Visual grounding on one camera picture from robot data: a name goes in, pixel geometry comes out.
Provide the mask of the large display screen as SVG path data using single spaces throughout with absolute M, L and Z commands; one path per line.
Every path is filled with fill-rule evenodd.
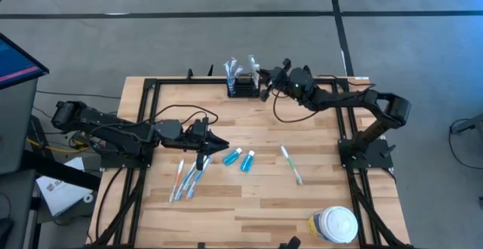
M 49 73 L 45 65 L 0 32 L 0 90 Z

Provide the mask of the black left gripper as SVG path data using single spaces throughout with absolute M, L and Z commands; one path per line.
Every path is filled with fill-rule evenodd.
M 177 138 L 177 147 L 183 150 L 214 154 L 226 149 L 229 142 L 208 131 L 208 119 L 196 119 L 188 128 L 181 128 Z

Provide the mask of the black stand beam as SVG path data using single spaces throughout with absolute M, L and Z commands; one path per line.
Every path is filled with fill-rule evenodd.
M 76 168 L 66 166 L 53 159 L 24 150 L 21 160 L 23 170 L 35 170 L 38 174 L 63 181 L 82 188 L 97 191 L 100 178 Z

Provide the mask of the blue mouthwash bottle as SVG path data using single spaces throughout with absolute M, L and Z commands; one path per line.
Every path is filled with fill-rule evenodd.
M 235 162 L 242 153 L 242 148 L 237 148 L 232 150 L 228 155 L 226 155 L 222 162 L 228 166 Z
M 254 150 L 250 150 L 247 155 L 244 157 L 241 165 L 240 165 L 240 170 L 244 172 L 249 172 L 253 163 L 254 163 L 254 155 L 255 152 Z

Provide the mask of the wrapped orange toothbrush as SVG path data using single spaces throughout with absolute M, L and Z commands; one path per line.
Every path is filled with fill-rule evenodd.
M 184 162 L 185 162 L 185 159 L 183 158 L 183 159 L 181 159 L 180 163 L 178 164 L 177 172 L 176 172 L 176 175 L 175 175 L 175 178 L 174 178 L 174 184 L 172 186 L 171 194 L 170 194 L 169 199 L 168 199 L 169 203 L 172 203 L 174 201 L 174 196 L 175 196 L 175 192 L 177 190 L 177 185 L 180 182 L 180 176 L 183 172 Z

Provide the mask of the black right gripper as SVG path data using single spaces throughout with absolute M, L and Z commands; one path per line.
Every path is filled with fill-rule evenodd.
M 279 88 L 282 83 L 288 80 L 288 70 L 291 68 L 291 60 L 285 58 L 282 61 L 282 66 L 276 66 L 272 69 L 259 69 L 257 73 L 263 78 L 260 78 L 260 86 L 262 88 Z

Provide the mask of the grey cabinet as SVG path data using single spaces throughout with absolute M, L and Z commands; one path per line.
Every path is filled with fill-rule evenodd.
M 0 90 L 0 175 L 20 169 L 37 81 Z

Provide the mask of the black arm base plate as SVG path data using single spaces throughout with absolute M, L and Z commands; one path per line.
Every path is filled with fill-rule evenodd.
M 141 146 L 134 152 L 122 151 L 120 147 L 105 143 L 100 150 L 102 168 L 148 168 L 152 164 L 154 146 Z
M 353 151 L 351 140 L 340 140 L 338 149 L 341 164 L 345 168 L 385 168 L 393 167 L 391 152 L 395 145 L 389 146 L 386 140 L 375 140 L 364 152 Z

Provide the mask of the black aluminium table frame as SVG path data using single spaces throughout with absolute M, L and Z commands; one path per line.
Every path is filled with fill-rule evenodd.
M 230 98 L 219 76 L 129 77 L 125 81 L 118 116 L 178 118 L 191 123 L 201 109 L 218 115 L 212 131 L 231 149 L 254 150 L 247 173 L 237 164 L 212 162 L 195 186 L 193 197 L 169 203 L 178 164 L 185 159 L 180 179 L 195 161 L 194 152 L 155 149 L 145 171 L 128 175 L 117 169 L 103 173 L 89 240 L 101 244 L 102 232 L 118 213 L 122 199 L 138 178 L 144 183 L 139 200 L 129 209 L 112 247 L 134 249 L 277 248 L 293 236 L 304 248 L 330 248 L 331 243 L 309 233 L 308 220 L 331 206 L 352 207 L 348 172 L 341 165 L 338 141 L 366 128 L 372 117 L 364 109 L 329 109 L 312 115 L 287 98 Z M 295 163 L 303 184 L 298 185 L 280 146 Z

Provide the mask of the white booklet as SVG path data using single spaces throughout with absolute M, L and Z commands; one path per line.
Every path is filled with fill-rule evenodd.
M 51 177 L 39 177 L 36 179 L 43 199 L 45 200 L 51 215 L 56 217 L 72 207 L 77 202 L 88 197 L 94 200 L 92 189 L 72 185 Z

